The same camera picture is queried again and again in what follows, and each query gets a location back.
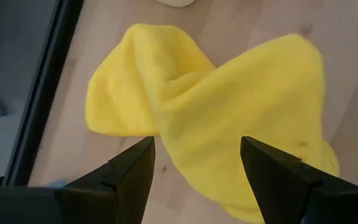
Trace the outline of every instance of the yellow cloth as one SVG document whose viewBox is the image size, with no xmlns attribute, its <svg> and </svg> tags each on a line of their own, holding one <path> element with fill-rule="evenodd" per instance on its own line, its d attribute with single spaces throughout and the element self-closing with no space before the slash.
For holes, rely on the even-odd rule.
<svg viewBox="0 0 358 224">
<path fill-rule="evenodd" d="M 137 24 L 94 73 L 86 123 L 109 135 L 159 134 L 194 189 L 241 220 L 261 222 L 240 158 L 241 137 L 338 175 L 321 135 L 323 98 L 321 56 L 299 35 L 215 68 L 182 30 Z"/>
</svg>

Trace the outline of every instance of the wood grain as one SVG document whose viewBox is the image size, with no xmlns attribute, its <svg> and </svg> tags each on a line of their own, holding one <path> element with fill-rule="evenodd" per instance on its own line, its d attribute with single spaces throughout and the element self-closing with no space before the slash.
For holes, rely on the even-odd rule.
<svg viewBox="0 0 358 224">
<path fill-rule="evenodd" d="M 319 48 L 325 62 L 327 90 L 323 127 L 328 140 L 335 135 L 358 85 L 358 1 L 197 0 L 178 9 L 153 0 L 87 0 L 29 185 L 73 180 L 140 139 L 91 133 L 84 122 L 89 79 L 125 30 L 138 22 L 170 24 L 184 29 L 216 65 L 281 35 L 302 34 Z M 348 114 L 346 120 L 358 118 L 358 112 Z M 341 129 L 357 125 L 343 124 Z M 352 177 L 347 171 L 358 163 L 351 159 L 357 153 L 344 147 L 358 141 L 342 141 L 349 135 L 350 132 L 341 131 L 333 143 L 347 155 L 340 157 L 348 161 L 343 163 L 344 174 L 358 181 L 358 177 Z M 223 222 L 240 223 L 190 188 L 158 140 L 155 178 L 144 223 Z"/>
</svg>

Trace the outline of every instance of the yellow towel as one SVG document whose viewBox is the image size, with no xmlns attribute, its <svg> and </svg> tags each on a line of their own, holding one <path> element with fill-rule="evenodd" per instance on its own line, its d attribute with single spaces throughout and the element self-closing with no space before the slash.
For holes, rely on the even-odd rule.
<svg viewBox="0 0 358 224">
<path fill-rule="evenodd" d="M 94 73 L 86 123 L 109 135 L 159 134 L 194 189 L 241 220 L 261 222 L 241 163 L 241 137 L 338 175 L 321 135 L 323 98 L 321 56 L 299 35 L 216 68 L 182 30 L 137 24 Z"/>
</svg>

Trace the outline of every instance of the gray floor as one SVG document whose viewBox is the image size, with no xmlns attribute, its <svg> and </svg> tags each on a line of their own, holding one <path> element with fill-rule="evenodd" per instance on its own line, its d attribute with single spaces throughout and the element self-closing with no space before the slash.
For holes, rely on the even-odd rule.
<svg viewBox="0 0 358 224">
<path fill-rule="evenodd" d="M 0 0 L 0 176 L 5 174 L 55 0 Z"/>
</svg>

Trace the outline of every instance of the black metal bar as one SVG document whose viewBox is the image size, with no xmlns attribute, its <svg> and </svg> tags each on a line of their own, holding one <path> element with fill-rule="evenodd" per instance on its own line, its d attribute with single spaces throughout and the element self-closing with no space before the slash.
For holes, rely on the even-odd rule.
<svg viewBox="0 0 358 224">
<path fill-rule="evenodd" d="M 27 185 L 84 0 L 58 0 L 3 185 Z"/>
</svg>

